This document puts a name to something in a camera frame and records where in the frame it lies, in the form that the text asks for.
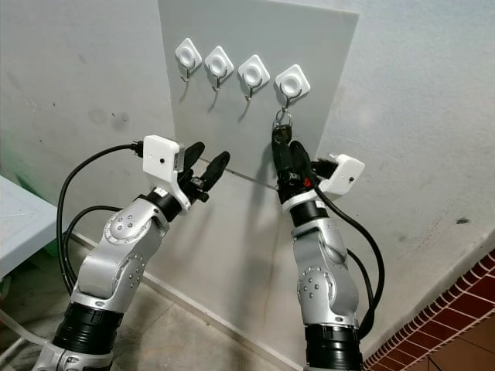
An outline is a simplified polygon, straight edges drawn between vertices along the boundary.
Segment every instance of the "baseboard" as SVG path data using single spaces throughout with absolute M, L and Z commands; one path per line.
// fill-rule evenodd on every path
M 96 243 L 93 240 L 90 240 L 79 233 L 73 233 L 72 238 L 77 243 L 90 250 L 96 246 Z M 145 272 L 143 283 L 147 284 L 150 288 L 153 288 L 160 294 L 163 294 L 165 297 L 174 301 L 205 322 L 210 323 L 210 325 L 214 328 L 222 331 L 224 334 L 230 336 L 232 339 L 257 353 L 259 356 L 263 357 L 278 368 L 284 371 L 302 371 L 301 366 L 295 364 L 293 361 L 287 359 L 282 354 L 276 352 L 274 349 L 266 346 L 265 344 L 250 339 L 249 335 L 245 332 L 225 321 L 223 318 L 211 312 L 207 308 L 204 308 L 201 304 L 184 295 L 180 291 L 177 291 L 167 283 L 159 280 L 157 277 Z

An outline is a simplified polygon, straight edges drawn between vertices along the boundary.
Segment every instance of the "floor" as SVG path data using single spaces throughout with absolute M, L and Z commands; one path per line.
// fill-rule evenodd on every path
M 11 287 L 2 301 L 2 310 L 29 331 L 51 339 L 69 300 L 56 259 L 42 250 L 16 268 L 11 276 Z M 0 328 L 2 351 L 15 339 L 16 335 L 8 328 Z M 40 347 L 35 345 L 25 347 L 3 370 L 31 370 L 39 351 Z M 280 371 L 209 323 L 142 284 L 118 330 L 111 370 L 195 369 Z

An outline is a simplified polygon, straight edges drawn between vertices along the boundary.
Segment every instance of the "white wall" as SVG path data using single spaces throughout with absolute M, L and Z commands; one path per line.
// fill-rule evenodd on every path
M 339 204 L 384 251 L 387 286 L 363 343 L 369 354 L 493 248 L 483 241 L 495 222 L 495 8 L 490 0 L 311 4 L 360 12 L 319 154 L 367 164 Z M 54 203 L 83 158 L 173 135 L 155 2 L 2 0 L 0 16 L 0 151 L 10 178 Z M 109 157 L 74 182 L 67 215 L 123 206 L 146 190 L 138 159 Z M 149 272 L 302 364 L 290 225 L 275 193 L 227 174 L 211 196 L 174 222 Z M 105 217 L 79 231 L 97 240 Z M 456 224 L 462 217 L 470 223 Z M 369 248 L 342 231 L 376 279 Z

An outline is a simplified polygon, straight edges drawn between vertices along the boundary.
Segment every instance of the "metal ring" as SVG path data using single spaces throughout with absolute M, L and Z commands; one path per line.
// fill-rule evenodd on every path
M 278 110 L 275 114 L 273 126 L 279 126 L 285 116 L 288 117 L 288 126 L 292 127 L 292 115 L 288 111 L 284 111 L 283 109 Z

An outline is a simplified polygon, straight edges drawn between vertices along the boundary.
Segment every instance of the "black cable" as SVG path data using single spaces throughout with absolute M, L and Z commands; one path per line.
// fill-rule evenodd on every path
M 431 361 L 431 362 L 433 363 L 433 366 L 435 366 L 435 367 L 438 369 L 438 371 L 443 371 L 443 370 L 440 368 L 440 366 L 439 366 L 439 365 L 437 365 L 437 363 L 436 363 L 436 362 L 432 359 L 432 357 L 428 356 L 428 361 Z
M 73 290 L 75 281 L 73 281 L 72 278 L 71 278 L 71 276 L 69 276 L 67 274 L 66 266 L 68 264 L 70 264 L 70 262 L 68 261 L 69 260 L 68 255 L 66 255 L 64 253 L 64 251 L 63 251 L 62 214 L 63 214 L 63 203 L 65 201 L 65 195 L 67 193 L 67 188 L 69 187 L 69 184 L 72 181 L 72 179 L 74 178 L 74 176 L 76 176 L 76 174 L 81 169 L 83 169 L 85 166 L 89 165 L 94 160 L 96 160 L 96 159 L 98 159 L 98 158 L 100 158 L 102 156 L 105 156 L 105 155 L 107 155 L 109 153 L 120 151 L 120 150 L 123 150 L 123 149 L 131 149 L 131 150 L 134 150 L 134 151 L 138 151 L 139 148 L 140 148 L 139 147 L 140 145 L 142 147 L 142 143 L 141 142 L 139 142 L 139 143 L 133 143 L 133 144 L 130 144 L 130 145 L 118 145 L 118 146 L 115 146 L 115 147 L 111 147 L 111 148 L 105 149 L 105 150 L 103 150 L 101 152 L 98 152 L 96 155 L 92 155 L 91 157 L 89 157 L 85 161 L 81 162 L 69 174 L 69 176 L 67 176 L 65 182 L 62 185 L 62 189 L 60 190 L 59 202 L 57 204 L 57 211 L 56 211 L 56 245 L 57 245 L 57 250 L 58 250 L 58 254 L 59 254 L 59 265 L 60 265 L 60 271 L 62 273 L 63 283 L 65 284 L 65 287 L 66 287 L 67 291 L 69 291 L 69 294 L 72 293 L 72 290 Z
M 370 319 L 368 319 L 368 318 L 370 318 L 370 315 L 373 315 L 372 321 L 374 322 L 373 288 L 371 287 L 370 276 L 368 275 L 368 272 L 367 272 L 366 267 L 364 266 L 363 262 L 350 249 L 347 249 L 347 253 L 356 262 L 357 266 L 359 267 L 359 269 L 361 271 L 361 274 L 363 275 L 364 285 L 366 286 L 366 292 L 367 292 L 367 297 L 368 297 L 368 310 L 367 310 L 366 315 L 363 318 L 363 321 L 362 321 L 362 324 L 359 328 L 359 333 L 358 333 L 359 339 L 361 340 L 369 332 L 369 331 L 366 332 L 367 331 L 367 325 L 366 325 L 366 327 L 364 327 L 363 324 L 366 324 L 370 321 Z
M 380 303 L 381 295 L 383 294 L 384 284 L 385 284 L 385 265 L 383 257 L 381 256 L 380 247 L 378 247 L 374 238 L 371 234 L 364 228 L 361 224 L 359 224 L 356 220 L 345 214 L 344 211 L 339 209 L 326 195 L 323 191 L 317 186 L 316 177 L 313 172 L 307 171 L 307 176 L 309 180 L 314 185 L 313 189 L 315 190 L 318 197 L 331 209 L 337 216 L 339 216 L 343 221 L 351 225 L 354 229 L 356 229 L 363 237 L 368 241 L 371 245 L 371 249 L 373 250 L 374 256 L 377 259 L 378 265 L 378 283 L 377 290 L 375 291 L 375 295 L 373 298 L 373 306 L 368 308 L 366 315 L 364 316 L 364 320 L 360 326 L 360 336 L 366 336 L 373 327 L 374 323 L 374 310 L 377 308 L 378 303 Z
M 70 259 L 69 259 L 70 235 L 72 234 L 72 231 L 73 231 L 74 227 L 76 226 L 77 222 L 79 222 L 79 220 L 81 220 L 83 218 L 83 216 L 85 216 L 86 214 L 91 213 L 93 211 L 97 211 L 97 210 L 107 210 L 107 211 L 117 212 L 117 211 L 120 211 L 121 209 L 118 207 L 105 206 L 105 205 L 96 205 L 96 206 L 88 207 L 87 209 L 84 209 L 83 211 L 78 213 L 76 215 L 76 217 L 74 219 L 72 219 L 72 222 L 70 222 L 70 224 L 67 227 L 67 230 L 65 232 L 65 235 L 63 237 L 62 249 L 63 249 L 64 256 L 67 257 L 67 259 L 64 260 L 65 269 L 66 269 L 67 275 L 69 275 L 70 279 L 74 282 L 74 284 L 77 281 L 77 275 L 74 272 L 74 269 L 72 268 L 72 264 L 70 263 Z

